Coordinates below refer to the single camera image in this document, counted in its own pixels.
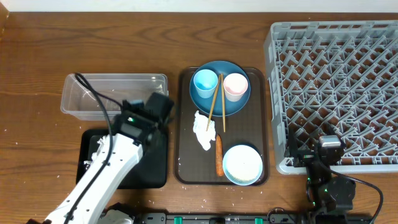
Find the white bowl blue rim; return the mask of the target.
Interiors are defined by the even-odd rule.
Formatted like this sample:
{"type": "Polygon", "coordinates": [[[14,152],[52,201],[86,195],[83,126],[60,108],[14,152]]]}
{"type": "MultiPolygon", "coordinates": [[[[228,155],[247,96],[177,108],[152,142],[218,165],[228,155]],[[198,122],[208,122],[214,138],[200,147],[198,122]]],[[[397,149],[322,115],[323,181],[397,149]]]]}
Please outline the white bowl blue rim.
{"type": "Polygon", "coordinates": [[[236,185],[252,185],[260,179],[263,162],[260,154],[251,146],[240,144],[228,149],[223,158],[223,171],[236,185]]]}

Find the large white tissue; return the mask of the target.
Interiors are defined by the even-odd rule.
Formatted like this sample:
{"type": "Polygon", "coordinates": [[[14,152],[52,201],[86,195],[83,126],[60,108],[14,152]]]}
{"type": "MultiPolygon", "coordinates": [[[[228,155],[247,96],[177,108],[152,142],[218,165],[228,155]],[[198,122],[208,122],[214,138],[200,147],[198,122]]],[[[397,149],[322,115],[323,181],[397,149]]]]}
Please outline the large white tissue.
{"type": "Polygon", "coordinates": [[[208,124],[208,117],[196,111],[194,114],[193,132],[197,140],[205,151],[211,148],[211,141],[216,141],[215,122],[213,120],[208,124]]]}

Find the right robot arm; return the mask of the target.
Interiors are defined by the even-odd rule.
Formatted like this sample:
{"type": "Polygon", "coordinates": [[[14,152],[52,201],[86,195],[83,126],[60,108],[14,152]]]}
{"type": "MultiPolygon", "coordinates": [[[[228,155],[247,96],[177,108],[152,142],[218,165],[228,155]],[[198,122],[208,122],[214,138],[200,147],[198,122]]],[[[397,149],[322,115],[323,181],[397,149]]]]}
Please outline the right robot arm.
{"type": "Polygon", "coordinates": [[[342,176],[332,175],[330,166],[344,153],[346,144],[327,127],[311,149],[300,149],[298,138],[289,129],[287,155],[294,167],[307,171],[306,194],[313,208],[298,215],[295,223],[348,223],[346,212],[353,209],[356,184],[342,176]]]}

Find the orange carrot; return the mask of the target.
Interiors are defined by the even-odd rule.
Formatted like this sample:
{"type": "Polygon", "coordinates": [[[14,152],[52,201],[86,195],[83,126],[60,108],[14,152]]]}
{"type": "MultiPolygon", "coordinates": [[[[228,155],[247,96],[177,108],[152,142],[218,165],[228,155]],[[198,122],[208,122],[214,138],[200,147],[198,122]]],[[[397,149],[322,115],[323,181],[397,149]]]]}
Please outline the orange carrot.
{"type": "Polygon", "coordinates": [[[215,150],[215,162],[216,162],[216,174],[218,177],[224,176],[223,171],[223,147],[221,137],[218,134],[216,136],[216,150],[215,150]]]}

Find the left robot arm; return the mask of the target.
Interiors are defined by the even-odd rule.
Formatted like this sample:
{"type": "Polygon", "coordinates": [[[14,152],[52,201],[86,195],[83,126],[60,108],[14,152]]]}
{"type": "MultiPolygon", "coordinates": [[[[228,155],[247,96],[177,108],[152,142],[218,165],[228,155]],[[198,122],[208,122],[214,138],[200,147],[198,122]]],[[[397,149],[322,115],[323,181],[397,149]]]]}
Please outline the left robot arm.
{"type": "Polygon", "coordinates": [[[96,158],[44,223],[133,223],[133,215],[106,205],[145,150],[160,141],[173,107],[174,102],[160,93],[151,94],[146,103],[123,101],[96,158]]]}

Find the small white tissue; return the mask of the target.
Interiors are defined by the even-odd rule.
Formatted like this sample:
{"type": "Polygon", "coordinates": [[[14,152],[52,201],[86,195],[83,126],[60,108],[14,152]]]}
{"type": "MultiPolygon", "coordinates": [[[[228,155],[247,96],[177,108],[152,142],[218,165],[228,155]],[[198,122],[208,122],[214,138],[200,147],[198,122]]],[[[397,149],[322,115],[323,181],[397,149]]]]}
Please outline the small white tissue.
{"type": "Polygon", "coordinates": [[[83,164],[85,166],[90,166],[91,163],[98,157],[98,154],[102,153],[98,149],[100,148],[100,146],[103,145],[107,137],[107,135],[94,135],[88,138],[88,140],[86,141],[86,146],[84,148],[85,155],[83,156],[83,164]]]}

